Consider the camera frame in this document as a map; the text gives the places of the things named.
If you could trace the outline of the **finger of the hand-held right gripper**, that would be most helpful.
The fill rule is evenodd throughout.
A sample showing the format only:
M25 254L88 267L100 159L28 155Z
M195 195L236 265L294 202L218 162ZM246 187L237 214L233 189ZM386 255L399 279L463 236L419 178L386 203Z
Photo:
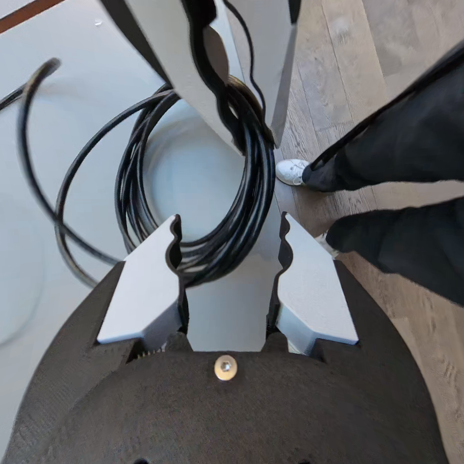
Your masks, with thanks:
M285 129L295 56L300 0L224 1L250 46L249 81L262 104L275 148Z
M151 68L228 145L243 148L239 115L247 108L229 83L228 55L211 24L216 1L100 1Z

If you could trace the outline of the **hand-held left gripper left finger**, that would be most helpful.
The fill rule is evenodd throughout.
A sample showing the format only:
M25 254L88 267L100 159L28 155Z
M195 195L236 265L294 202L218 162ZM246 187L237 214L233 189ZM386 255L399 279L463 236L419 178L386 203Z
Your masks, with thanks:
M176 332L187 334L189 306L181 263L181 217L170 216L124 260L97 341L141 339L160 349Z

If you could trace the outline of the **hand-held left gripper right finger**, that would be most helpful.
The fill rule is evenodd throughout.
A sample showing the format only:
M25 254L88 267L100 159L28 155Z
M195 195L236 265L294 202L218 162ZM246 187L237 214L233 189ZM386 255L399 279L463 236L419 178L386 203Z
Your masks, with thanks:
M297 353L310 355L316 340L346 345L359 341L334 264L334 257L288 212L281 215L281 240L266 337L282 333Z

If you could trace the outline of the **grey desk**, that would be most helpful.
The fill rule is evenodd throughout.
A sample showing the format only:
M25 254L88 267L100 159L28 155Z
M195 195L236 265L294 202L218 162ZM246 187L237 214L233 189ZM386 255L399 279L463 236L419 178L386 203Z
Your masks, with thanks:
M61 66L40 85L28 123L38 182L55 205L73 160L113 117L161 85L97 1L64 1L1 35L1 97L50 58ZM116 173L137 114L98 142L78 169L65 222L113 258L127 252L115 205ZM147 199L159 223L182 220L186 241L206 235L234 200L244 158L228 147L186 102L177 102L148 139ZM259 351L265 340L277 261L280 212L273 199L254 248L231 274L187 290L188 337L197 351Z

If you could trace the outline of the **white shoe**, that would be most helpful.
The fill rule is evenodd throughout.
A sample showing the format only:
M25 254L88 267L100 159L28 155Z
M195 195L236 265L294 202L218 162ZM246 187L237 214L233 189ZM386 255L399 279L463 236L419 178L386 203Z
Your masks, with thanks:
M327 242L327 234L328 231L325 231L321 235L315 237L315 240L326 252L328 252L331 255L333 259L335 259L339 255L339 251L333 248Z
M299 186L304 183L303 173L310 163L303 159L283 159L275 165L275 175L282 183Z

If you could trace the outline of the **person's dark clothing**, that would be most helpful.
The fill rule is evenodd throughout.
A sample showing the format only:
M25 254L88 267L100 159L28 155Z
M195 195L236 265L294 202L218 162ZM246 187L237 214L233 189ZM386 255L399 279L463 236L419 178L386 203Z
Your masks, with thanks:
M464 179L463 41L304 169L303 183L322 193L389 182ZM387 274L401 275L464 304L464 200L346 216L327 230L330 250L356 252Z

